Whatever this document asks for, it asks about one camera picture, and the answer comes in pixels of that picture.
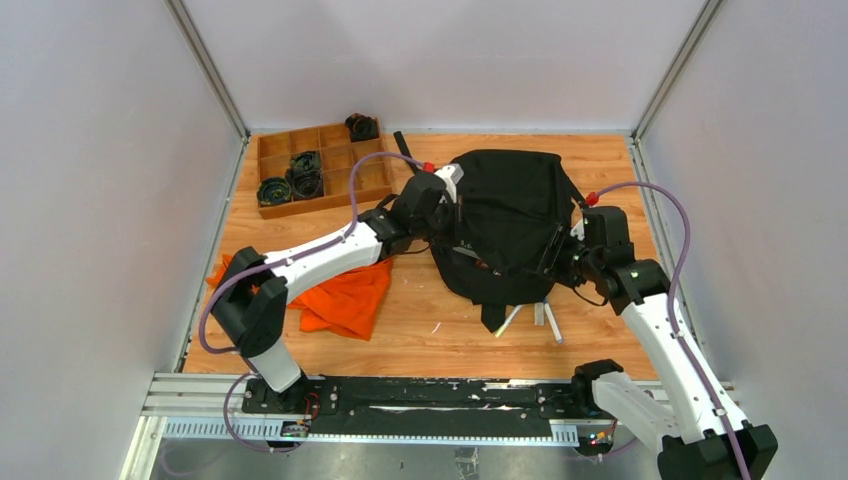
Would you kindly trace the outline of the black backpack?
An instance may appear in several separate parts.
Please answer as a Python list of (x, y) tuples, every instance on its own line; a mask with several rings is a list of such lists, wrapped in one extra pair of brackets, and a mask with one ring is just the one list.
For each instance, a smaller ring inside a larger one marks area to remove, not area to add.
[(583, 196), (559, 155), (476, 149), (450, 161), (464, 176), (455, 222), (432, 240), (433, 261), (449, 291), (481, 308), (494, 333), (516, 305), (541, 302), (555, 284), (537, 266), (557, 225), (570, 227)]

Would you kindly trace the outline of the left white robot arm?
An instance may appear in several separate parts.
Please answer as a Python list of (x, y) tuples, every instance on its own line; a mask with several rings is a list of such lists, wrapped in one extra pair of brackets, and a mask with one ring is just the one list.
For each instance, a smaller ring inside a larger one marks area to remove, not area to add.
[(339, 232), (283, 251), (237, 252), (204, 315), (216, 320), (264, 380), (268, 400), (279, 411), (298, 411), (307, 390), (305, 374), (282, 340), (289, 304), (331, 278), (404, 254), (413, 242), (445, 232), (462, 177), (458, 166), (420, 171), (399, 195), (355, 215)]

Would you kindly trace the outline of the yellow-green pencil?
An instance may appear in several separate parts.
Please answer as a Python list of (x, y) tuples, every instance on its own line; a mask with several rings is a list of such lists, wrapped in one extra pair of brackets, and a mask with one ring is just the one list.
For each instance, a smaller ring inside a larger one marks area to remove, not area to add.
[(514, 318), (517, 314), (523, 309), (523, 305), (516, 305), (512, 308), (509, 314), (506, 316), (503, 324), (494, 332), (494, 336), (496, 338), (500, 338), (504, 332), (508, 329), (508, 327), (513, 322)]

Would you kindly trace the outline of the white marker pen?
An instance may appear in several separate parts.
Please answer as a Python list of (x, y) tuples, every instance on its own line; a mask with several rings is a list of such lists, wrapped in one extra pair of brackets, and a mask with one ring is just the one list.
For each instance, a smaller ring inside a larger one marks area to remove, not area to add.
[(546, 318), (546, 320), (547, 320), (547, 322), (548, 322), (548, 324), (549, 324), (549, 326), (552, 330), (552, 333), (553, 333), (553, 336), (554, 336), (556, 343), (562, 345), (564, 343), (564, 337), (561, 333), (559, 324), (557, 322), (557, 319), (554, 315), (553, 309), (552, 309), (550, 302), (548, 300), (545, 300), (543, 302), (543, 310), (544, 310), (545, 318)]

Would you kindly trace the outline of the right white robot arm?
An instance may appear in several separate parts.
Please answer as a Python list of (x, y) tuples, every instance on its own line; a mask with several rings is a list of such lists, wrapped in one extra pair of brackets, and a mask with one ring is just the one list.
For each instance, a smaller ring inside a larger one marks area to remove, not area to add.
[(566, 238), (545, 252), (553, 279), (589, 283), (646, 352), (667, 401), (661, 403), (611, 359), (575, 368), (571, 403), (584, 417), (623, 423), (655, 456), (664, 479), (761, 479), (778, 450), (766, 425), (752, 424), (710, 370), (688, 332), (660, 264), (639, 260), (618, 207), (586, 207)]

